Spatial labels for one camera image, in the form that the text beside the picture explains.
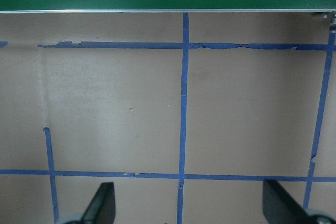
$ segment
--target black object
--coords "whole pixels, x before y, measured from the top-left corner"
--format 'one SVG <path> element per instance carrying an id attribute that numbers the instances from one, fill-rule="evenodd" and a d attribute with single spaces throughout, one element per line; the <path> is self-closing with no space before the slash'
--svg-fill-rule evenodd
<path id="1" fill-rule="evenodd" d="M 113 224 L 116 216 L 115 203 L 113 182 L 102 183 L 81 220 L 66 224 Z"/>
<path id="2" fill-rule="evenodd" d="M 264 180 L 262 203 L 269 224 L 336 224 L 325 215 L 309 216 L 276 180 Z"/>

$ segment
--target vertical blue tape strip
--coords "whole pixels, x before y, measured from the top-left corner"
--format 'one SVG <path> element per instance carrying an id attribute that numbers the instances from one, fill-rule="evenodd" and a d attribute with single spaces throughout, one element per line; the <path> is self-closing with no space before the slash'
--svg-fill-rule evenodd
<path id="1" fill-rule="evenodd" d="M 54 222 L 58 221 L 58 201 L 57 201 L 57 191 L 56 191 L 56 181 L 55 181 L 55 167 L 54 167 L 54 157 L 53 149 L 51 144 L 51 132 L 49 128 L 43 129 L 46 134 L 46 143 L 47 143 L 47 155 L 48 155 L 48 166 L 50 172 L 50 186 L 51 186 L 51 199 L 53 203 L 54 210 Z"/>
<path id="2" fill-rule="evenodd" d="M 304 208 L 309 207 L 309 199 L 310 199 L 310 193 L 311 193 L 313 177 L 314 177 L 314 170 L 315 170 L 315 157 L 318 152 L 318 147 L 319 147 L 319 142 L 320 142 L 320 133 L 321 133 L 321 128 L 322 128 L 323 114 L 324 114 L 324 107 L 325 107 L 326 98 L 327 98 L 334 41 L 335 41 L 335 33 L 330 33 L 329 41 L 328 41 L 327 56 L 325 59 L 326 63 L 324 65 L 324 73 L 323 73 L 319 108 L 318 108 L 316 125 L 315 125 L 314 139 L 313 139 L 313 145 L 311 148 L 311 156 L 310 156 L 309 171 L 308 171 L 308 177 L 307 177 L 307 183 L 306 183 L 306 191 L 304 192 L 304 200 L 303 200 Z"/>
<path id="3" fill-rule="evenodd" d="M 180 165 L 178 193 L 177 193 L 177 224 L 182 224 L 183 214 L 183 186 L 185 167 L 186 147 L 186 126 L 187 126 L 187 83 L 188 83 L 188 62 L 189 62 L 189 17 L 183 13 L 183 57 L 181 74 L 181 131 L 180 131 Z"/>

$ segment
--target blue tape grid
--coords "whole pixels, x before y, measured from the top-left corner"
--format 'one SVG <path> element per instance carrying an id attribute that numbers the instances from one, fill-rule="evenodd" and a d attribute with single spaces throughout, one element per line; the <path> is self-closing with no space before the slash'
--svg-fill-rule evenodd
<path id="1" fill-rule="evenodd" d="M 324 65 L 324 73 L 323 73 L 323 79 L 322 79 L 322 87 L 321 87 L 321 94 L 320 94 L 316 125 L 315 125 L 314 139 L 313 139 L 313 145 L 311 148 L 311 156 L 310 156 L 310 162 L 309 162 L 306 191 L 304 192 L 304 200 L 303 200 L 304 208 L 308 208 L 309 206 L 311 187 L 312 187 L 314 171 L 315 171 L 315 157 L 318 152 L 318 147 L 319 147 L 319 142 L 320 142 L 320 133 L 321 133 L 321 128 L 322 128 L 323 114 L 324 114 L 324 106 L 326 104 L 326 99 L 327 99 L 327 91 L 328 91 L 328 83 L 329 83 L 334 41 L 335 41 L 335 33 L 330 33 L 329 41 L 328 41 L 328 48 L 327 48 L 327 56 L 326 56 L 326 59 L 325 59 L 326 61 Z"/>
<path id="2" fill-rule="evenodd" d="M 0 169 L 0 174 L 12 175 L 47 175 L 50 176 L 51 196 L 54 208 L 54 221 L 58 220 L 58 204 L 56 191 L 56 176 L 89 176 L 89 177 L 129 177 L 129 178 L 157 178 L 157 179 L 178 179 L 177 197 L 177 224 L 182 224 L 183 214 L 183 188 L 185 179 L 207 179 L 207 180 L 238 180 L 238 181 L 263 181 L 264 179 L 275 179 L 283 182 L 306 182 L 304 196 L 304 207 L 308 207 L 310 192 L 313 182 L 336 182 L 336 177 L 314 177 L 314 158 L 317 155 L 319 137 L 321 132 L 324 106 L 327 96 L 328 81 L 331 68 L 332 53 L 336 51 L 334 45 L 335 34 L 330 34 L 329 42 L 324 44 L 234 44 L 234 43 L 190 43 L 189 42 L 189 20 L 188 13 L 183 13 L 183 43 L 166 42 L 94 42 L 83 41 L 74 44 L 70 41 L 59 42 L 56 45 L 37 45 L 40 48 L 124 48 L 124 49 L 182 49 L 182 75 L 181 75 L 181 132 L 180 132 L 180 163 L 178 174 L 160 173 L 127 173 L 127 172 L 86 172 L 86 171 L 55 171 L 53 151 L 51 145 L 50 129 L 44 128 L 46 134 L 48 167 L 49 170 L 23 170 L 23 169 Z M 0 47 L 8 45 L 6 41 L 0 41 Z M 208 174 L 185 174 L 185 149 L 186 149 L 186 117 L 187 117 L 187 76 L 188 76 L 188 51 L 190 49 L 261 49 L 261 50 L 323 50 L 327 52 L 324 67 L 318 116 L 314 133 L 310 167 L 307 177 L 299 176 L 248 176 L 248 175 L 208 175 Z"/>

